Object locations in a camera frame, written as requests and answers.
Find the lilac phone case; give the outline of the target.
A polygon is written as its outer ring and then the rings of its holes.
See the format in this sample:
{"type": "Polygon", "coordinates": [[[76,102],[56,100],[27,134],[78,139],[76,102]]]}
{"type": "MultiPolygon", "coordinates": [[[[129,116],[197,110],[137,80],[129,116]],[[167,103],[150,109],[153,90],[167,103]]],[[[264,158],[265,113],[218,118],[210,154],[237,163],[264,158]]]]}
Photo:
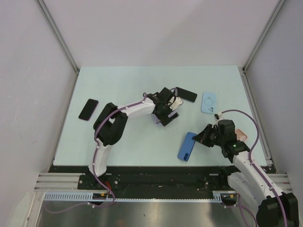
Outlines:
{"type": "MultiPolygon", "coordinates": [[[[170,114],[168,115],[168,118],[172,118],[172,116],[173,116],[174,114],[177,114],[177,113],[178,113],[178,112],[173,111],[172,113],[170,113],[170,114]]],[[[159,124],[159,123],[160,123],[160,120],[156,118],[155,123],[156,123],[156,124],[159,124]]]]}

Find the blue phone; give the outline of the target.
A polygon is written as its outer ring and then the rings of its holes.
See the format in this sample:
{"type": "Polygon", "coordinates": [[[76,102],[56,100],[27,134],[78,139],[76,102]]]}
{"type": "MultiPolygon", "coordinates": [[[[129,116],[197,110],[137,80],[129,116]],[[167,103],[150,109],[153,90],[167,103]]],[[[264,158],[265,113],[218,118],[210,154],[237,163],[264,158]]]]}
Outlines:
{"type": "Polygon", "coordinates": [[[181,144],[181,147],[178,151],[178,155],[177,158],[187,162],[190,158],[191,152],[194,148],[195,145],[195,140],[193,139],[196,136],[196,133],[193,132],[188,132],[184,139],[183,142],[181,144]]]}

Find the black phone teal edge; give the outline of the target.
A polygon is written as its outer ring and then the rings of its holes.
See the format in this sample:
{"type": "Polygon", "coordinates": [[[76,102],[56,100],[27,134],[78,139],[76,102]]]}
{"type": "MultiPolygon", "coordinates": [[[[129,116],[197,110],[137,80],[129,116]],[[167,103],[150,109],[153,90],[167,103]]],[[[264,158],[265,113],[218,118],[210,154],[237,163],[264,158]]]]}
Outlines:
{"type": "Polygon", "coordinates": [[[191,103],[194,103],[196,101],[197,93],[188,91],[180,87],[176,87],[176,90],[177,90],[177,96],[180,97],[181,99],[191,103]]]}

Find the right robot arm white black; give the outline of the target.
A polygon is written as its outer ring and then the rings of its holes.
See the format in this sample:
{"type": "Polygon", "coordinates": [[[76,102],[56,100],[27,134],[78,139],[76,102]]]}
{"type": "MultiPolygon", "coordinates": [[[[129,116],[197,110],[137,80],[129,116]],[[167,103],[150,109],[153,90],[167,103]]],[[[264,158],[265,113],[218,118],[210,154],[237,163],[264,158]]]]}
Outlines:
{"type": "Polygon", "coordinates": [[[233,188],[255,210],[259,227],[298,227],[299,210],[296,196],[281,189],[256,163],[251,149],[237,139],[232,120],[217,120],[193,137],[207,147],[218,146],[236,168],[218,178],[224,190],[233,188]]]}

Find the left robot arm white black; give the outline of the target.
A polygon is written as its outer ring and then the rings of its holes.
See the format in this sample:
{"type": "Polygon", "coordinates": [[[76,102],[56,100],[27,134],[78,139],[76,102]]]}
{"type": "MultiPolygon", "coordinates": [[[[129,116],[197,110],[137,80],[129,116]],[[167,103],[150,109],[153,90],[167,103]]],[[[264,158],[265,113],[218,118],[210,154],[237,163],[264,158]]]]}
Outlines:
{"type": "Polygon", "coordinates": [[[157,123],[165,127],[179,116],[176,109],[182,104],[183,100],[178,96],[177,88],[166,87],[154,94],[143,93],[140,101],[128,105],[106,104],[93,125],[94,141],[97,146],[89,165],[89,171],[92,173],[88,178],[89,185],[94,189],[104,185],[103,174],[107,170],[110,151],[121,139],[128,120],[152,114],[156,117],[157,123]]]}

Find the pink phone case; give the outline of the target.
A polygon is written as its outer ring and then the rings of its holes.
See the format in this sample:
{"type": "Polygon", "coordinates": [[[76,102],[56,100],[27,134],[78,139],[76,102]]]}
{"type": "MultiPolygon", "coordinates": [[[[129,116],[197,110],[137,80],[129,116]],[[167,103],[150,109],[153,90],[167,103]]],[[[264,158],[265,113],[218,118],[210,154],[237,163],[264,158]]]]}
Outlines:
{"type": "Polygon", "coordinates": [[[235,134],[237,136],[237,140],[240,141],[245,141],[248,138],[248,136],[240,129],[236,129],[235,134]]]}

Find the light blue phone case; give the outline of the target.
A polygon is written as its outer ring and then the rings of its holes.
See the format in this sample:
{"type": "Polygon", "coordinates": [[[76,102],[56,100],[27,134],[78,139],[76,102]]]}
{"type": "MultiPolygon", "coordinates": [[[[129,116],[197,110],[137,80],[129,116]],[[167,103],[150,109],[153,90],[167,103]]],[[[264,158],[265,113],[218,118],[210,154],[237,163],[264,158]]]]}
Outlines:
{"type": "Polygon", "coordinates": [[[212,92],[203,92],[201,102],[201,112],[214,114],[216,110],[216,95],[212,92]]]}

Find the black phone purple edge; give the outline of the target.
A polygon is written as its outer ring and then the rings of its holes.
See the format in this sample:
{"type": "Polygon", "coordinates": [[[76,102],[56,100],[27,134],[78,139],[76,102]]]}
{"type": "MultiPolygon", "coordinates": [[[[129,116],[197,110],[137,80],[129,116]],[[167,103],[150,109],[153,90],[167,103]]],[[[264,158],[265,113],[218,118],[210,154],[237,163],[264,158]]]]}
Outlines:
{"type": "Polygon", "coordinates": [[[78,118],[83,121],[89,121],[97,105],[98,105],[98,100],[88,99],[82,111],[80,112],[78,118]]]}

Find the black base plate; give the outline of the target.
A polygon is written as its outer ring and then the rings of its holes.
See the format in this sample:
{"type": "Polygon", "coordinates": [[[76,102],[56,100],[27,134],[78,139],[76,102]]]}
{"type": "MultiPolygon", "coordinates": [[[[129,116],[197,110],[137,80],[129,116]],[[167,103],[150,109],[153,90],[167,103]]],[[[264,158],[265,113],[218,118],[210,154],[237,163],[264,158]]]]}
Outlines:
{"type": "Polygon", "coordinates": [[[80,173],[78,189],[101,191],[109,187],[116,193],[232,191],[227,182],[231,166],[147,167],[110,166],[95,178],[87,166],[51,166],[50,173],[80,173]]]}

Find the aluminium rail frame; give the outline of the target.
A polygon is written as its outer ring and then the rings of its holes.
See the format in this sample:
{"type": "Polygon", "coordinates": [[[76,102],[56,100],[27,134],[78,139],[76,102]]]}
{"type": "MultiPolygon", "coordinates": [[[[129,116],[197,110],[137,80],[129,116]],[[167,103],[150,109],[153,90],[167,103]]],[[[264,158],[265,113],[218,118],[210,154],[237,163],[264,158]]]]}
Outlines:
{"type": "Polygon", "coordinates": [[[79,173],[40,173],[35,191],[76,191],[80,175],[79,173]]]}

